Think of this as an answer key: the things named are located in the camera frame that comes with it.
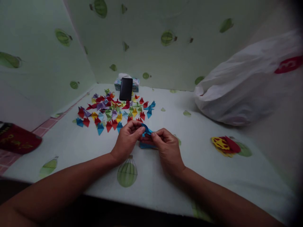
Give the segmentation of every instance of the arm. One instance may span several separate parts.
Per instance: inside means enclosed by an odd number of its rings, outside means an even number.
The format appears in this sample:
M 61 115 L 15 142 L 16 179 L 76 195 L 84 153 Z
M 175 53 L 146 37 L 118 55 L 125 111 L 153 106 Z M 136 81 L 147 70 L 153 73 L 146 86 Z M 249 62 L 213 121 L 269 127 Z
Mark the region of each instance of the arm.
M 26 188 L 0 206 L 0 223 L 36 226 L 82 194 L 110 169 L 123 163 L 145 128 L 130 121 L 121 130 L 110 153 L 54 173 Z
M 166 129 L 143 139 L 159 148 L 163 169 L 203 204 L 216 221 L 225 226 L 283 226 L 250 201 L 187 168 L 181 158 L 178 139 Z

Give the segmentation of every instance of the plastic bag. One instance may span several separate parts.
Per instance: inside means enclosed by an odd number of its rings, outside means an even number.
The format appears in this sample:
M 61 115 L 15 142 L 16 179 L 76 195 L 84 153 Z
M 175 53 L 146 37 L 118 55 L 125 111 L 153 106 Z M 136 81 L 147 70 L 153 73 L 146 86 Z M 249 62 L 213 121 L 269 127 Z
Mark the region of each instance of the plastic bag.
M 195 88 L 203 114 L 241 126 L 272 113 L 302 76 L 302 39 L 291 31 L 252 44 L 221 63 Z

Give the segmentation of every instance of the black phone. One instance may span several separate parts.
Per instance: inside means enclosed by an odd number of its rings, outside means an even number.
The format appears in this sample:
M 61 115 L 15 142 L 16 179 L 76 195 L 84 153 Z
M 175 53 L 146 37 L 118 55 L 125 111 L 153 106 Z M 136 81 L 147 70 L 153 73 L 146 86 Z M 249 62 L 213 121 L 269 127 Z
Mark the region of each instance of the black phone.
M 132 90 L 133 90 L 133 79 L 131 78 L 122 78 L 121 80 L 121 89 L 120 89 L 120 100 L 131 100 L 132 99 Z

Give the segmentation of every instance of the red logo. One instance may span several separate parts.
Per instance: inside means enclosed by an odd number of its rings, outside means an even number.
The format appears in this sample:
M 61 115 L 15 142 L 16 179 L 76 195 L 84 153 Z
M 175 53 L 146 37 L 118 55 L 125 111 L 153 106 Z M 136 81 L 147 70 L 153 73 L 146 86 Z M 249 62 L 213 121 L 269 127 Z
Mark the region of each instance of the red logo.
M 282 61 L 276 69 L 276 74 L 287 73 L 299 68 L 303 64 L 303 56 L 297 56 Z

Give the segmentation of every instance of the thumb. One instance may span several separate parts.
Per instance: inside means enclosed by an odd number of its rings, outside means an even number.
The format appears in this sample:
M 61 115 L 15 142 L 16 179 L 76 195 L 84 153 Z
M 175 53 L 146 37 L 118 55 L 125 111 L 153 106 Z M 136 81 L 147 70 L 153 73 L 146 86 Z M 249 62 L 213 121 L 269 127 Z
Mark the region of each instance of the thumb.
M 138 128 L 138 129 L 131 135 L 131 137 L 132 137 L 134 140 L 137 141 L 137 140 L 142 136 L 142 134 L 143 134 L 144 131 L 145 131 L 145 127 Z
M 159 148 L 161 145 L 163 145 L 163 141 L 162 141 L 162 139 L 160 138 L 160 136 L 158 136 L 156 133 L 152 133 L 151 134 L 151 138 L 152 138 L 152 140 L 153 140 L 153 142 L 154 142 L 154 144 Z

